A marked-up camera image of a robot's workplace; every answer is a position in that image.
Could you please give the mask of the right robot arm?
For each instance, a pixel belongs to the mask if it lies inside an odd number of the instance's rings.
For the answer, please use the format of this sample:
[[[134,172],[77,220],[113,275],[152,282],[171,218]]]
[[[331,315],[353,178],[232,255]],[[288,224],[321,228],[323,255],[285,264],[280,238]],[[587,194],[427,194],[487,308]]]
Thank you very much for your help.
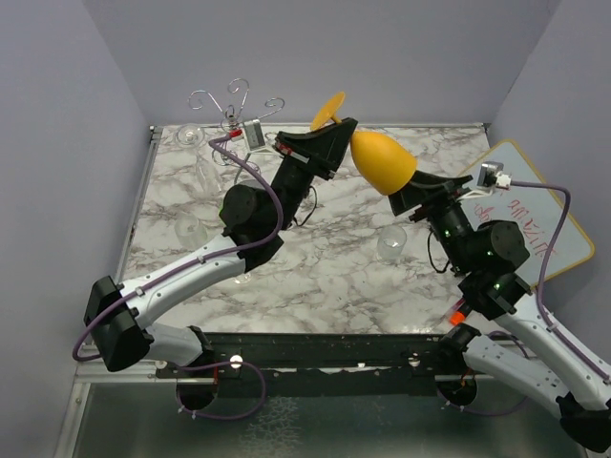
[[[555,416],[575,442],[597,453],[610,449],[610,366],[539,303],[517,270],[529,258],[514,221],[472,227],[461,206],[469,177],[416,172],[390,194],[392,212],[426,220],[444,249],[466,306],[502,326],[538,358],[519,357],[465,324],[440,341],[438,361],[448,372],[464,368],[495,377]]]

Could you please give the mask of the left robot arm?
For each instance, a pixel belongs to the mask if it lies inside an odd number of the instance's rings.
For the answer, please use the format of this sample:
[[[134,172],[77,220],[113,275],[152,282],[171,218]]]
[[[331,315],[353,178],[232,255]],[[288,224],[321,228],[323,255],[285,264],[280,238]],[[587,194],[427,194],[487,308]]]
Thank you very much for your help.
[[[210,140],[214,151],[251,178],[226,192],[220,209],[223,229],[203,246],[123,284],[109,276],[93,284],[85,334],[106,369],[118,372],[152,359],[177,364],[193,377],[204,374],[211,354],[203,333],[195,326],[161,325],[158,319],[204,289],[269,262],[283,246],[280,233],[292,223],[313,179],[335,176],[357,124],[347,117],[304,134],[278,132],[273,148],[282,160],[271,181],[225,149],[236,132]]]

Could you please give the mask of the orange plastic wine glass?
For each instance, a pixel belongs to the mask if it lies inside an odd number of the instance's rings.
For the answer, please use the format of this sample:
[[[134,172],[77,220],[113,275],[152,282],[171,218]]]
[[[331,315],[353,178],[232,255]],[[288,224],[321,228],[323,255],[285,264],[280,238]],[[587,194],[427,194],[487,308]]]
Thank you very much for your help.
[[[417,159],[396,140],[379,132],[355,131],[350,151],[360,175],[382,196],[400,191],[417,170]]]

